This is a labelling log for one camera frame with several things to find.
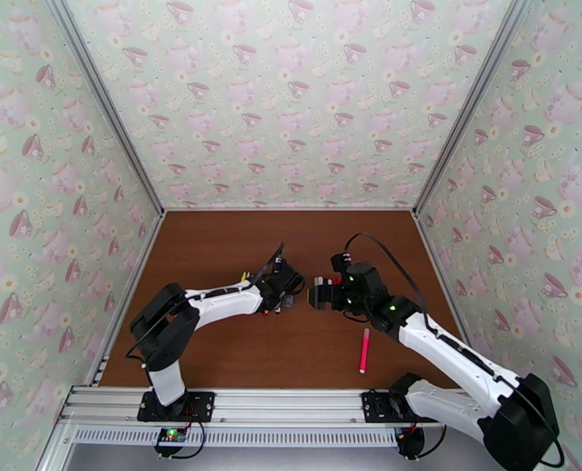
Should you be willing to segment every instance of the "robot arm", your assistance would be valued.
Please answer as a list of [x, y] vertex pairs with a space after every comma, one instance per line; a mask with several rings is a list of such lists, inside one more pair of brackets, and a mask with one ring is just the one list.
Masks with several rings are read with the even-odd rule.
[[[169, 284], [132, 321], [130, 331], [136, 344], [130, 352], [140, 349], [163, 407], [186, 392], [178, 361], [195, 331], [231, 316], [276, 310], [303, 284], [302, 276], [282, 258], [283, 246], [256, 276], [231, 286], [183, 290], [179, 284]], [[265, 275], [270, 265], [272, 273]]]
[[482, 442], [507, 470], [531, 470], [540, 462], [559, 434], [544, 382], [533, 374], [519, 378], [441, 328], [414, 302], [390, 295], [368, 262], [352, 264], [345, 252], [331, 263], [341, 279], [315, 279], [309, 289], [314, 308], [329, 304], [366, 316], [374, 328], [427, 358], [469, 395], [406, 374], [390, 390], [390, 402], [403, 422], [419, 417], [443, 422]]

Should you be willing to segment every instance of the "black cable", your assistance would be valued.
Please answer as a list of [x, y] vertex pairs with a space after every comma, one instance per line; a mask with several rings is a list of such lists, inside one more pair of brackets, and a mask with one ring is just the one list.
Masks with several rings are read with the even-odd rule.
[[197, 456], [201, 452], [201, 450], [203, 450], [203, 445], [206, 443], [206, 429], [203, 427], [203, 423], [201, 422], [201, 420], [199, 418], [194, 418], [194, 419], [201, 427], [201, 444], [199, 445], [199, 448], [197, 449], [197, 451], [195, 451], [191, 455], [188, 455], [188, 456], [173, 455], [173, 456], [170, 456], [170, 459], [191, 459], [191, 458], [194, 458], [195, 456]]
[[400, 264], [400, 262], [391, 253], [391, 251], [389, 250], [389, 248], [387, 246], [385, 246], [384, 243], [380, 239], [374, 237], [371, 234], [367, 234], [366, 232], [357, 232], [356, 234], [354, 234], [352, 237], [350, 237], [347, 240], [347, 242], [345, 244], [345, 252], [349, 253], [350, 244], [358, 236], [364, 236], [364, 237], [366, 237], [368, 239], [371, 239], [374, 243], [376, 243], [378, 245], [378, 247], [380, 247], [380, 249], [383, 250], [383, 252], [386, 254], [386, 256], [391, 260], [391, 262], [393, 262], [393, 265], [395, 265], [395, 267], [397, 267], [397, 270], [400, 271], [400, 274], [403, 275], [403, 277], [406, 279], [406, 281], [408, 282], [408, 284], [413, 289], [413, 292], [415, 292], [415, 296], [417, 297], [417, 301], [419, 303], [419, 308], [422, 311], [423, 322], [424, 322], [424, 325], [426, 325], [426, 329], [430, 333], [432, 333], [435, 337], [437, 337], [437, 335], [439, 333], [439, 330], [437, 330], [436, 328], [434, 328], [434, 327], [432, 327], [430, 325], [430, 321], [428, 320], [428, 309], [426, 307], [426, 301], [423, 298], [422, 291], [419, 289], [419, 287], [417, 286], [417, 284], [415, 283], [415, 281], [412, 279], [412, 277], [408, 274], [408, 272], [406, 272], [406, 270], [404, 270], [404, 268], [402, 267], [402, 265]]
[[[407, 461], [409, 460], [408, 455], [406, 453], [406, 451], [404, 451], [404, 445], [407, 443], [406, 440], [404, 440], [405, 436], [408, 435], [412, 435], [413, 432], [415, 432], [415, 430], [417, 429], [417, 422], [413, 423], [413, 426], [410, 429], [406, 430], [406, 433], [404, 432], [404, 430], [402, 429], [402, 434], [400, 436], [397, 437], [397, 447], [400, 448], [400, 454], [402, 456], [404, 456], [404, 459], [406, 459]], [[422, 439], [425, 440], [425, 436], [424, 436], [424, 432], [423, 432], [423, 428], [419, 429], [419, 433], [421, 433]]]
[[557, 452], [559, 454], [559, 462], [555, 463], [555, 464], [551, 464], [549, 462], [545, 462], [545, 461], [541, 460], [540, 463], [543, 464], [544, 466], [548, 466], [550, 468], [562, 468], [563, 465], [566, 463], [566, 455], [564, 455], [563, 449], [561, 448], [561, 444], [559, 443], [559, 440], [557, 439], [557, 435], [555, 434], [555, 431], [552, 429], [552, 427], [550, 426], [548, 421], [546, 421], [546, 418], [544, 418], [544, 416], [537, 409], [537, 407], [533, 404], [533, 402], [531, 400], [529, 400], [528, 398], [526, 398], [526, 396], [524, 396], [524, 393], [522, 393], [515, 386], [513, 386], [513, 384], [510, 383], [505, 377], [503, 377], [502, 375], [498, 375], [497, 377], [494, 377], [494, 381], [504, 382], [507, 386], [509, 386], [509, 388], [511, 388], [515, 393], [517, 393], [520, 396], [520, 398], [522, 398], [533, 409], [533, 411], [535, 411], [535, 414], [537, 415], [537, 417], [541, 420], [541, 422], [544, 424], [544, 426], [546, 427], [548, 432], [551, 434], [552, 439], [554, 440], [554, 443], [555, 443], [555, 447], [557, 448]]
[[141, 356], [139, 355], [125, 355], [125, 358], [130, 358], [133, 360], [138, 360], [139, 362], [141, 362], [143, 365], [145, 365], [145, 359], [143, 359]]
[[304, 291], [305, 287], [306, 287], [306, 279], [304, 279], [302, 277], [302, 283], [299, 284], [299, 288], [297, 290], [294, 290], [293, 292], [291, 292], [290, 295], [299, 295], [301, 292]]
[[446, 431], [448, 431], [448, 426], [443, 425], [443, 428], [441, 429], [441, 436], [439, 437], [439, 441], [437, 443], [435, 443], [435, 445], [430, 450], [424, 451], [421, 455], [415, 456], [415, 459], [425, 458], [430, 453], [435, 452], [437, 450], [437, 448], [441, 446], [441, 443], [443, 443]]
[[349, 310], [344, 310], [343, 311], [343, 316], [346, 319], [351, 320], [352, 322], [356, 322], [356, 323], [367, 323], [367, 322], [369, 322], [369, 319], [362, 320], [362, 319], [357, 319], [355, 317], [349, 316], [349, 315], [347, 315], [348, 312], [349, 312]]

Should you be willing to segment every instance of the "wooden table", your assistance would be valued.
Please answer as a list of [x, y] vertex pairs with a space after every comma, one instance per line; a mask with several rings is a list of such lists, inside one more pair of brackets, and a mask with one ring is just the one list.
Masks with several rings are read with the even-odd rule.
[[[184, 288], [236, 283], [257, 272], [280, 242], [284, 256], [308, 284], [335, 277], [330, 256], [355, 232], [381, 239], [421, 287], [432, 317], [456, 334], [437, 277], [415, 224], [403, 211], [236, 211], [168, 213], [123, 327], [110, 353], [101, 385], [145, 386], [138, 362], [123, 354], [134, 343], [129, 324], [167, 283]], [[404, 278], [366, 239], [350, 247], [352, 259], [374, 264], [391, 294], [414, 300]], [[315, 310], [306, 295], [295, 307], [269, 316], [236, 316], [203, 327], [180, 360], [189, 387], [388, 388], [412, 371], [440, 386], [452, 382], [424, 358], [372, 330], [367, 373], [358, 372], [363, 329], [340, 312]]]

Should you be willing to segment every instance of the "teacup pattern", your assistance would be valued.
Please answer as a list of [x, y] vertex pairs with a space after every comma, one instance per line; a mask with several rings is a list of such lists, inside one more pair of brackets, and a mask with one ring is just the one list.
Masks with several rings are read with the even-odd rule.
[[510, 1], [68, 4], [164, 206], [409, 208]]
[[48, 5], [0, 0], [0, 469], [37, 465], [155, 215]]
[[582, 0], [535, 1], [422, 219], [474, 346], [546, 380], [582, 469]]

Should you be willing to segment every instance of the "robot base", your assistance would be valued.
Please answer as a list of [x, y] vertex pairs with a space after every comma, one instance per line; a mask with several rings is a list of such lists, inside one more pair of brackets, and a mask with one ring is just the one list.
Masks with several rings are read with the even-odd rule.
[[139, 422], [180, 422], [201, 421], [209, 423], [214, 410], [213, 392], [186, 392], [175, 403], [164, 407], [156, 394], [146, 392], [142, 396], [137, 420]]
[[403, 411], [401, 407], [393, 405], [391, 392], [361, 393], [365, 423], [436, 423], [431, 418], [417, 416], [410, 408]]

